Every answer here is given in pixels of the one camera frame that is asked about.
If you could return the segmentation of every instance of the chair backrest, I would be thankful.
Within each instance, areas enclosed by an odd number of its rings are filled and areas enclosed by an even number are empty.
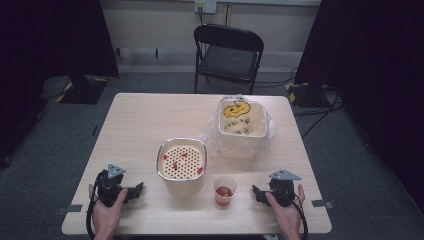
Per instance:
[[[262,53],[264,49],[264,42],[256,33],[218,24],[198,26],[194,30],[194,40],[198,48],[201,42],[251,52]]]

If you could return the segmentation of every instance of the black chair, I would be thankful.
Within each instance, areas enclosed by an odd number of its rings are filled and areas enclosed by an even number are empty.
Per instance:
[[[196,72],[194,93],[199,75],[241,84],[250,84],[252,94],[264,43],[255,33],[217,24],[204,24],[194,30]]]

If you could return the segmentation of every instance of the wall socket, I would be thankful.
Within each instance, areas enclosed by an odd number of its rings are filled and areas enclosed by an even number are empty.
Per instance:
[[[194,1],[194,12],[216,13],[216,1]]]

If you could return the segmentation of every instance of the gray carpet floor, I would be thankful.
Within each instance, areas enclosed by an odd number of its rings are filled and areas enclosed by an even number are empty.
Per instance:
[[[286,96],[277,83],[288,78],[290,73],[259,73],[258,82],[274,83],[258,83],[254,94]],[[121,79],[110,79],[97,105],[49,100],[42,118],[10,156],[11,166],[0,170],[0,239],[88,239],[64,235],[64,216],[57,210],[72,201],[113,97],[120,92],[192,93],[193,79],[193,73],[122,73]],[[48,79],[43,96],[58,93],[66,80]],[[247,88],[212,79],[201,81],[200,91],[245,94]],[[328,98],[335,100],[334,92]],[[293,108],[295,113],[311,110],[317,109]],[[297,117],[300,133],[321,116]],[[323,198],[334,204],[328,209],[332,231],[309,239],[424,239],[422,213],[367,148],[360,126],[344,108],[312,128],[304,144]]]

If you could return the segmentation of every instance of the plastic cup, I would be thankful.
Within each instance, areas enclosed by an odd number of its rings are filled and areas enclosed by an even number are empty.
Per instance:
[[[234,178],[229,176],[218,177],[213,188],[215,190],[215,201],[220,206],[227,206],[237,192],[237,184]]]

